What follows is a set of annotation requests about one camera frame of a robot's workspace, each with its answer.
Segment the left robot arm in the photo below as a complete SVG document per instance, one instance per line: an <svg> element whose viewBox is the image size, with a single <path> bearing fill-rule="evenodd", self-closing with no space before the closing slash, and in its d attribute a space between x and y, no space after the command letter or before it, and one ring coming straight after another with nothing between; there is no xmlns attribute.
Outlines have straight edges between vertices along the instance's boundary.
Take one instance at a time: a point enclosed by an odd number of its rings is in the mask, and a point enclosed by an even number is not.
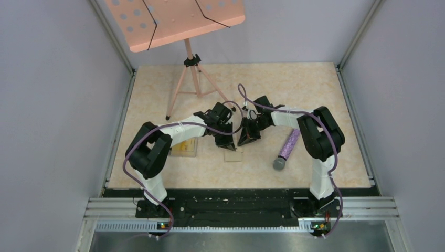
<svg viewBox="0 0 445 252"><path fill-rule="evenodd" d="M174 123L155 125L144 123L125 152L124 163L136 171L135 181L144 190L150 201L149 211L156 217L168 211L166 189L161 171L172 146L189 139L211 135L219 148L236 149L231 121L232 110L218 102L205 112L195 112L192 116Z"/></svg>

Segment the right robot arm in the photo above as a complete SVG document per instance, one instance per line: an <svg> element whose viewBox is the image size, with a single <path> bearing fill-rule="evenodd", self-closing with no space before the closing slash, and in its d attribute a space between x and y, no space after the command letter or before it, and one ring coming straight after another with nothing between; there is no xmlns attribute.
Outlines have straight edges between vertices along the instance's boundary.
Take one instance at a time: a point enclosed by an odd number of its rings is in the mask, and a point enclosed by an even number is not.
<svg viewBox="0 0 445 252"><path fill-rule="evenodd" d="M261 138L261 131L271 126L290 127L300 131L307 153L312 157L312 179L309 191L312 198L308 210L314 216L322 216L329 210L329 202L335 197L332 173L338 164L338 154L345 143L343 131L327 107L314 110L273 106L266 96L252 101L257 116L242 120L238 146Z"/></svg>

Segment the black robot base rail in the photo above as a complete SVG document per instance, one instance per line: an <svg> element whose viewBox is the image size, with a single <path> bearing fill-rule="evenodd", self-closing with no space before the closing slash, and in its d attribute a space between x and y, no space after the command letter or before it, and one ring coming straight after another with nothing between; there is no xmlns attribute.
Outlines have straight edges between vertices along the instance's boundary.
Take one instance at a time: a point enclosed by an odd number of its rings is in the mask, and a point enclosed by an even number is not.
<svg viewBox="0 0 445 252"><path fill-rule="evenodd" d="M333 221L335 195L318 201L308 189L168 189L163 206L138 201L137 218L171 216L174 227L296 227L300 218Z"/></svg>

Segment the clear plastic card box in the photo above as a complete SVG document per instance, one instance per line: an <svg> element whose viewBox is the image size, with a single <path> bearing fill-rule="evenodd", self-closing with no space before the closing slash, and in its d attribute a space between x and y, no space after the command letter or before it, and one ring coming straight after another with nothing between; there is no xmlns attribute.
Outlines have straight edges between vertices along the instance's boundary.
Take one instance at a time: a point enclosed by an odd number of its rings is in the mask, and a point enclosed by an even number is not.
<svg viewBox="0 0 445 252"><path fill-rule="evenodd" d="M194 158L197 156L197 138L182 141L170 148L169 155L173 157Z"/></svg>

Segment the purple glitter microphone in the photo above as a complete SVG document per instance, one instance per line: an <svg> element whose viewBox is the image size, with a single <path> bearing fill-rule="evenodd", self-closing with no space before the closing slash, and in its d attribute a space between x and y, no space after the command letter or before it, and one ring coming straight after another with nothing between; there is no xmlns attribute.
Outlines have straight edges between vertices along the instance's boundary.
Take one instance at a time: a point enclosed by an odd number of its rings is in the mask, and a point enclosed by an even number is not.
<svg viewBox="0 0 445 252"><path fill-rule="evenodd" d="M289 134L278 156L272 163L272 167L274 170L281 171L285 168L286 162L289 159L300 135L301 133L298 129L292 130L292 132Z"/></svg>

